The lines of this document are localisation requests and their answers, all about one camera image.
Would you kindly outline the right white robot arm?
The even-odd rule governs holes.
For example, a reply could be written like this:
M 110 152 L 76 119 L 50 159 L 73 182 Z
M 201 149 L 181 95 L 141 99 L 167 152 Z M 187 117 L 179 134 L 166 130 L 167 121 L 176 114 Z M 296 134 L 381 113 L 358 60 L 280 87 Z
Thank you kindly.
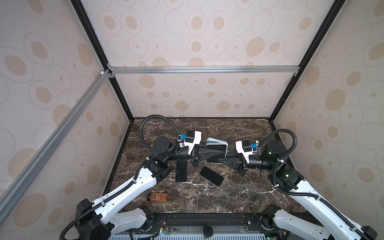
M 269 171 L 268 179 L 274 188 L 298 202 L 319 222 L 313 224 L 289 214 L 280 207 L 270 205 L 260 217 L 265 230 L 279 228 L 305 240 L 376 239 L 378 234 L 375 230 L 348 218 L 323 198 L 302 174 L 285 163 L 288 149 L 281 141 L 269 141 L 260 154 L 256 152 L 257 149 L 257 144 L 249 145 L 247 141 L 239 141 L 236 151 L 217 161 L 239 174 L 244 174 L 250 169 Z

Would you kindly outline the black smartphone from case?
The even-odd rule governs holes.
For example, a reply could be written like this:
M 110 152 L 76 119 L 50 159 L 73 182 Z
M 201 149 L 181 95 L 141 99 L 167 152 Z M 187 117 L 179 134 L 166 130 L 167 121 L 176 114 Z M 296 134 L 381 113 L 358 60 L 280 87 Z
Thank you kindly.
M 177 160 L 175 180 L 177 183 L 184 183 L 188 180 L 188 166 L 186 160 Z

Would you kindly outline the black smartphone white rim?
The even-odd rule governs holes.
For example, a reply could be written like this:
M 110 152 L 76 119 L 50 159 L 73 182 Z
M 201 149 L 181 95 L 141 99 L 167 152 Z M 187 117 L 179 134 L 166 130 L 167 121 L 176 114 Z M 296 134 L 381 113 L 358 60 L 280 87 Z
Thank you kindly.
M 208 163 L 219 164 L 219 159 L 226 157 L 228 146 L 224 144 L 207 145 L 207 149 L 214 150 L 213 156 L 207 159 Z

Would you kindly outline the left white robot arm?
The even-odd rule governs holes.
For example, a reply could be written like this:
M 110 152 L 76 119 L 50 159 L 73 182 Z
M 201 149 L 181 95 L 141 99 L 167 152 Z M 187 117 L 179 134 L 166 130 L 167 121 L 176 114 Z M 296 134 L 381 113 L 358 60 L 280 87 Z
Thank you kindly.
M 107 240 L 110 236 L 131 229 L 148 231 L 154 215 L 145 207 L 121 213 L 128 203 L 141 193 L 164 180 L 173 170 L 168 161 L 204 161 L 223 152 L 200 147 L 195 142 L 172 143 L 158 137 L 149 148 L 151 155 L 139 165 L 135 175 L 108 194 L 93 201 L 84 199 L 77 206 L 76 218 L 66 227 L 75 227 L 80 240 Z

